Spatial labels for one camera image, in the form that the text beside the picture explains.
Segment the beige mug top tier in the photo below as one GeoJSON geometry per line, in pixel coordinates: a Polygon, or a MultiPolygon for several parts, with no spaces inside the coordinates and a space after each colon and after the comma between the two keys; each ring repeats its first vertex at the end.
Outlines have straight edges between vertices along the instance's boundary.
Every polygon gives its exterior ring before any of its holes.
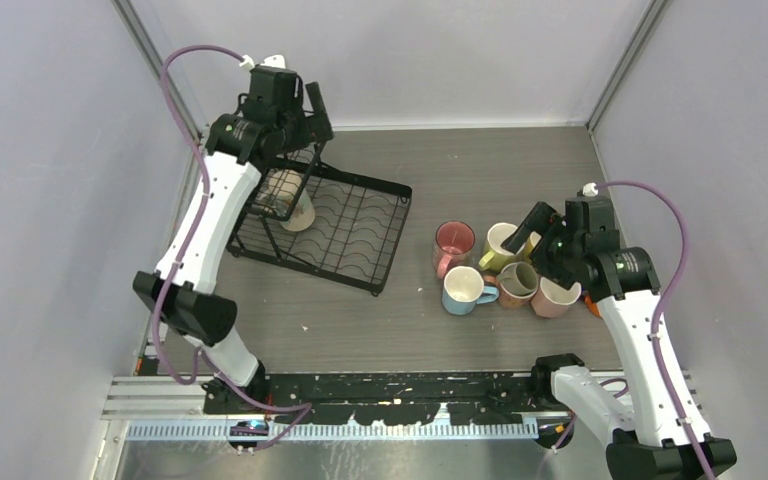
{"type": "Polygon", "coordinates": [[[540,277],[527,262],[513,262],[496,276],[500,289],[516,297],[531,297],[539,288],[540,277]]]}

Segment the yellow mug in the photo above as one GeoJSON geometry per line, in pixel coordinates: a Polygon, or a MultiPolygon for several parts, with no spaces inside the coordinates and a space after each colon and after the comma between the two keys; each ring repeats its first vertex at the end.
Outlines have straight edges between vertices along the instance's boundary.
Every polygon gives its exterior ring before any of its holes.
{"type": "Polygon", "coordinates": [[[526,240],[526,243],[524,245],[523,249],[523,260],[527,263],[531,263],[531,254],[534,251],[535,247],[538,245],[538,243],[541,240],[541,235],[537,232],[531,232],[529,237],[526,240]]]}

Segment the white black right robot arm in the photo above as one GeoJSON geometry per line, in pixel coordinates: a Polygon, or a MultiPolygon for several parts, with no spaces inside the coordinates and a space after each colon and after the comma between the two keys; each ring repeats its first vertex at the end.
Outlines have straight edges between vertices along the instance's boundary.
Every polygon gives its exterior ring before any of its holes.
{"type": "Polygon", "coordinates": [[[544,410],[567,407],[599,436],[614,479],[703,479],[733,467],[731,440],[715,437],[691,395],[658,309],[665,298],[641,247],[625,247],[606,196],[576,196],[559,213],[536,203],[504,246],[522,246],[544,279],[580,286],[595,303],[617,349],[631,403],[593,377],[575,354],[540,357],[531,397],[544,410]]]}

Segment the pink cup rack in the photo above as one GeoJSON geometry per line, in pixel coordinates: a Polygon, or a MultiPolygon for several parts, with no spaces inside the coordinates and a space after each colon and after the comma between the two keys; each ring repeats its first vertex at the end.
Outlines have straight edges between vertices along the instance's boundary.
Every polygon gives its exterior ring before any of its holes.
{"type": "Polygon", "coordinates": [[[557,318],[569,310],[582,294],[581,284],[574,282],[570,288],[541,277],[538,289],[531,300],[534,313],[542,318],[557,318]]]}

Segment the small pink cup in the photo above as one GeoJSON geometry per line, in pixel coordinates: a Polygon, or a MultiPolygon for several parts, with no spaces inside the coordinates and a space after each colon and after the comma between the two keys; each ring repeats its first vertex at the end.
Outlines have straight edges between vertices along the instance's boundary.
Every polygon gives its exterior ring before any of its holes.
{"type": "Polygon", "coordinates": [[[514,295],[510,293],[504,286],[501,286],[499,282],[496,280],[495,276],[484,275],[483,278],[488,285],[494,286],[499,290],[499,297],[497,299],[497,302],[503,308],[518,309],[518,308],[524,307],[535,296],[535,292],[531,292],[530,294],[527,294],[525,296],[514,295]]]}

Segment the orange cup tier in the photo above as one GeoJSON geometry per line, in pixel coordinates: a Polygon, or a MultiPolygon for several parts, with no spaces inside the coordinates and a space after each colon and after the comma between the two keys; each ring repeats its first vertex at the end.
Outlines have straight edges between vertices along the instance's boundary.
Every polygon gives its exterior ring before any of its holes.
{"type": "Polygon", "coordinates": [[[586,305],[586,307],[587,307],[588,311],[589,311],[589,312],[590,312],[592,315],[594,315],[595,317],[597,317],[597,318],[601,318],[601,313],[600,313],[600,311],[599,311],[599,309],[598,309],[598,306],[596,305],[596,303],[595,303],[595,302],[593,302],[593,301],[592,301],[592,299],[591,299],[591,296],[590,296],[589,294],[587,294],[587,295],[585,295],[585,296],[583,297],[583,299],[584,299],[584,303],[585,303],[585,305],[586,305]]]}

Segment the light green mug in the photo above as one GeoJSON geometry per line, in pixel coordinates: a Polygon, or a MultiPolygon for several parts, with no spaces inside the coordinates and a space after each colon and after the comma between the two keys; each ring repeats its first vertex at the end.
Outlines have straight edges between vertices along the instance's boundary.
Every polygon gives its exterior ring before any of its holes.
{"type": "Polygon", "coordinates": [[[502,247],[502,242],[516,230],[516,225],[506,222],[496,223],[488,229],[483,254],[478,261],[479,270],[500,272],[506,265],[522,258],[524,246],[516,252],[508,251],[502,247]]]}

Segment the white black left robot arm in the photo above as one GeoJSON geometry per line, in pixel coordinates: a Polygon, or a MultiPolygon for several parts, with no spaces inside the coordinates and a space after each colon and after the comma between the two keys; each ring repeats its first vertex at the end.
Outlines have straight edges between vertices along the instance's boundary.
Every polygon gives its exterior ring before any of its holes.
{"type": "Polygon", "coordinates": [[[166,325],[199,348],[231,384],[228,400],[244,414],[265,405],[265,368],[236,330],[236,303],[214,292],[222,255],[278,160],[333,137],[318,83],[286,68],[255,66],[236,111],[220,115],[196,151],[200,189],[172,244],[153,272],[137,272],[132,283],[151,311],[152,338],[166,325]]]}

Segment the black wire dish rack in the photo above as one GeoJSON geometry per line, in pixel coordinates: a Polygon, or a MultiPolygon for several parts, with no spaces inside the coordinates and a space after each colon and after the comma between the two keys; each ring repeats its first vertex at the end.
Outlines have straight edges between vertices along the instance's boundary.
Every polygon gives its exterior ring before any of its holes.
{"type": "Polygon", "coordinates": [[[340,170],[325,163],[321,143],[284,153],[264,174],[230,234],[227,250],[249,258],[379,295],[386,285],[412,202],[404,184],[340,170]],[[316,210],[298,233],[257,202],[266,177],[293,170],[316,210]]]}

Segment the light blue cup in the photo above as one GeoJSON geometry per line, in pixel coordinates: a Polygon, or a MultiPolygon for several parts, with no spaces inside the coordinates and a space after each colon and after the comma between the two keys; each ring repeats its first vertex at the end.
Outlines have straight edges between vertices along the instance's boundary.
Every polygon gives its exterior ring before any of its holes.
{"type": "Polygon", "coordinates": [[[473,267],[454,267],[443,279],[442,305],[451,315],[468,315],[477,305],[492,303],[499,295],[499,289],[488,285],[473,267]]]}

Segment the large pink mug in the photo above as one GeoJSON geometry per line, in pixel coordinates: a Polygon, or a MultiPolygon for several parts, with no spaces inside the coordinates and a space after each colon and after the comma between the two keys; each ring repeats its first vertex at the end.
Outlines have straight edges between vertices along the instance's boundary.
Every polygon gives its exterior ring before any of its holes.
{"type": "Polygon", "coordinates": [[[435,232],[432,265],[438,279],[467,262],[476,242],[473,229],[462,221],[448,221],[435,232]]]}

